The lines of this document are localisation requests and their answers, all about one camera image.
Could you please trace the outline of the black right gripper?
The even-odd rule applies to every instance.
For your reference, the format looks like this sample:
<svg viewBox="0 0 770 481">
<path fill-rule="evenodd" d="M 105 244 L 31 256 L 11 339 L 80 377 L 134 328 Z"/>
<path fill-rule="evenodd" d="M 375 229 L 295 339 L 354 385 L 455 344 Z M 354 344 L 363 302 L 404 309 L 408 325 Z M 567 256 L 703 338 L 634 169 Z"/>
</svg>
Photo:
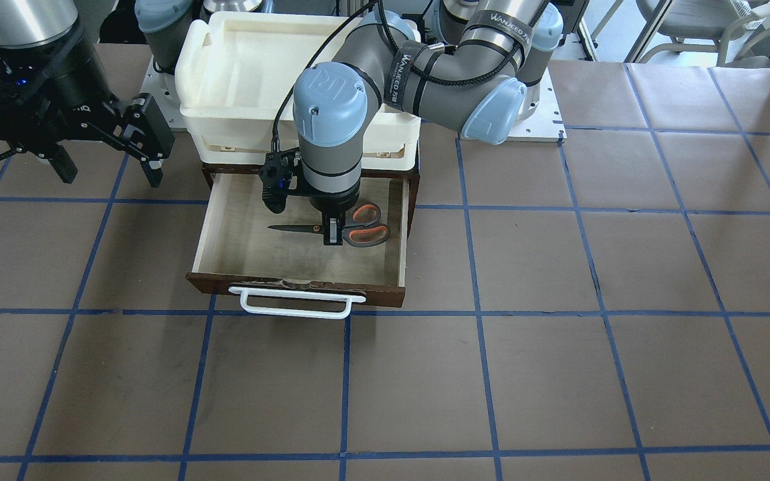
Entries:
<svg viewBox="0 0 770 481">
<path fill-rule="evenodd" d="M 0 141 L 47 161 L 65 184 L 78 175 L 64 140 L 102 141 L 142 162 L 152 188 L 174 146 L 162 112 L 149 94 L 117 98 L 86 39 L 81 21 L 58 39 L 28 48 L 0 46 Z"/>
</svg>

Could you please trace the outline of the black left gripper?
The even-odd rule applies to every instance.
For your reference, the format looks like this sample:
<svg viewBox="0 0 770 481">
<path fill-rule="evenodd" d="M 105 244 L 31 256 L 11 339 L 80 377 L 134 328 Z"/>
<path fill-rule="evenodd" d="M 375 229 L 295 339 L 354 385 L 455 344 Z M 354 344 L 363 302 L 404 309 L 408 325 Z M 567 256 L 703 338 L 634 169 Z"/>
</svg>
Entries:
<svg viewBox="0 0 770 481">
<path fill-rule="evenodd" d="M 303 172 L 303 161 L 299 150 L 268 152 L 265 163 L 259 169 L 263 183 L 262 201 L 272 213 L 280 214 L 286 209 L 288 196 L 309 199 L 309 203 L 324 214 L 324 245 L 340 246 L 344 243 L 343 228 L 346 211 L 360 198 L 360 181 L 338 192 L 327 192 L 312 185 L 314 174 Z"/>
</svg>

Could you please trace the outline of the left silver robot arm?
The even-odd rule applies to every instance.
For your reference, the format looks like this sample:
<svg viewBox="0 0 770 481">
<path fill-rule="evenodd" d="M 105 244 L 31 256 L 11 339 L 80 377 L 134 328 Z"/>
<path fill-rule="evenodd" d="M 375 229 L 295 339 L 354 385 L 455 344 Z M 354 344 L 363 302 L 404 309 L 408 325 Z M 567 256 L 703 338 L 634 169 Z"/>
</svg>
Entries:
<svg viewBox="0 0 770 481">
<path fill-rule="evenodd" d="M 290 232 L 320 234 L 325 245 L 373 247 L 389 238 L 374 203 L 359 205 L 363 140 L 382 106 L 418 116 L 462 138 L 499 145 L 531 115 L 534 91 L 564 33 L 548 1 L 471 1 L 452 51 L 415 40 L 406 19 L 379 5 L 331 61 L 311 61 L 286 97 L 299 146 L 282 150 L 273 133 L 259 171 L 262 200 L 285 210 L 306 197 L 321 213 Z"/>
</svg>

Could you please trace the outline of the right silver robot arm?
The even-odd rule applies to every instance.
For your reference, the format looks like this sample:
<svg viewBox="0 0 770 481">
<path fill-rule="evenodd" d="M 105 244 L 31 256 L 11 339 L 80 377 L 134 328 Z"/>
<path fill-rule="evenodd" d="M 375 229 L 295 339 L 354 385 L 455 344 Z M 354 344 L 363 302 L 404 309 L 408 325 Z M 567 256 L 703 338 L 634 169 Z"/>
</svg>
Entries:
<svg viewBox="0 0 770 481">
<path fill-rule="evenodd" d="M 62 182 L 78 168 L 62 140 L 102 141 L 140 162 L 153 188 L 175 137 L 152 95 L 120 100 L 71 1 L 0 1 L 0 161 L 30 152 Z"/>
</svg>

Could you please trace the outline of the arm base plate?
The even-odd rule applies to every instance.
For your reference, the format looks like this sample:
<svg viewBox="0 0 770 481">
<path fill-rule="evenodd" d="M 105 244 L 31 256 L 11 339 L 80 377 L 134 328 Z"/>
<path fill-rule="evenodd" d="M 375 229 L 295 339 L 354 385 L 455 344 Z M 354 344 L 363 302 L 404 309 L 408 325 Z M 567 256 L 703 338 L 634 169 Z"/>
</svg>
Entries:
<svg viewBox="0 0 770 481">
<path fill-rule="evenodd" d="M 160 72 L 153 57 L 148 61 L 140 91 L 152 95 L 172 131 L 186 131 L 186 122 L 180 113 L 180 98 L 175 88 L 175 76 Z"/>
<path fill-rule="evenodd" d="M 459 131 L 462 139 L 501 145 L 505 141 L 557 141 L 564 122 L 548 69 L 532 86 L 509 78 L 477 104 Z"/>
</svg>

